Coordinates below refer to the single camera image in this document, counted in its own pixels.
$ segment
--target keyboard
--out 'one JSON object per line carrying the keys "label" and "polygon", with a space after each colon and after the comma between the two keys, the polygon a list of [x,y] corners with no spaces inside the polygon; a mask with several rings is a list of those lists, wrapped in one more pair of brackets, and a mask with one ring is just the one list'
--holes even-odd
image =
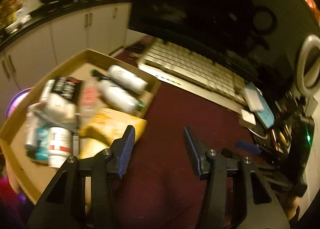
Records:
{"label": "keyboard", "polygon": [[240,113],[247,106],[241,95],[243,78],[176,44],[155,39],[138,61],[138,68],[232,111]]}

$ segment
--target purple light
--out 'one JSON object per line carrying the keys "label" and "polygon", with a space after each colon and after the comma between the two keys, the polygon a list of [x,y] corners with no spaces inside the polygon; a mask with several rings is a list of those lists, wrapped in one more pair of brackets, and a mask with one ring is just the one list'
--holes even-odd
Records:
{"label": "purple light", "polygon": [[17,108],[18,104],[28,95],[32,88],[27,88],[17,94],[10,102],[8,110],[7,110],[7,118],[13,113],[13,111]]}

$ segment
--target dark red desk mat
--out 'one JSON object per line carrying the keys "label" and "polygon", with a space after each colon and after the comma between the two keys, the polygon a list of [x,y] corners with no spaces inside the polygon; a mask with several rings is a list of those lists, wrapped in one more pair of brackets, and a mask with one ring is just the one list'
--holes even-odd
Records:
{"label": "dark red desk mat", "polygon": [[[135,65],[128,55],[123,52],[117,59]],[[192,173],[183,127],[191,126],[199,139],[218,152],[228,148],[242,155],[235,150],[235,142],[252,142],[250,133],[239,125],[236,113],[164,82],[145,119],[148,124],[133,148],[128,171],[114,185],[120,227],[193,229],[206,182]]]}

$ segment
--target cabinet handle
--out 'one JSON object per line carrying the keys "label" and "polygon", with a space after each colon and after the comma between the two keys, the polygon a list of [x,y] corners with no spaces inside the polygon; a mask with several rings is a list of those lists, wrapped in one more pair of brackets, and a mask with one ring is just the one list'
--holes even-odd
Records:
{"label": "cabinet handle", "polygon": [[13,62],[12,62],[12,59],[11,59],[11,55],[9,55],[8,58],[9,58],[9,62],[10,62],[12,71],[13,71],[13,73],[15,74],[17,70],[16,70],[16,68],[15,68],[14,65],[13,65]]}
{"label": "cabinet handle", "polygon": [[90,20],[89,20],[89,26],[91,26],[92,25],[92,21],[93,21],[93,16],[92,16],[92,12],[90,13]]}
{"label": "cabinet handle", "polygon": [[88,26],[88,14],[86,13],[84,15],[84,27],[86,28]]}
{"label": "cabinet handle", "polygon": [[118,14],[118,7],[115,8],[115,12],[113,14],[113,18],[116,18],[117,17],[117,14]]}
{"label": "cabinet handle", "polygon": [[3,70],[4,70],[5,74],[7,76],[7,79],[10,80],[9,72],[8,72],[7,67],[5,66],[5,63],[4,63],[3,60],[1,61],[1,64],[2,64],[2,67],[3,67]]}

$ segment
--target yellow package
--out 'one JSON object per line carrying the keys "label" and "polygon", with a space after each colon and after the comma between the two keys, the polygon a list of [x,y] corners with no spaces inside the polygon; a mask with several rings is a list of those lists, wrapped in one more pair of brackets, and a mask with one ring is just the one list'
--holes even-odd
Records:
{"label": "yellow package", "polygon": [[128,125],[132,125],[136,130],[136,143],[143,134],[147,121],[110,108],[102,108],[89,124],[81,129],[80,135],[111,145],[115,139],[123,136]]}
{"label": "yellow package", "polygon": [[110,146],[101,141],[89,139],[83,150],[80,152],[79,159],[91,158],[98,152],[108,148],[110,148]]}

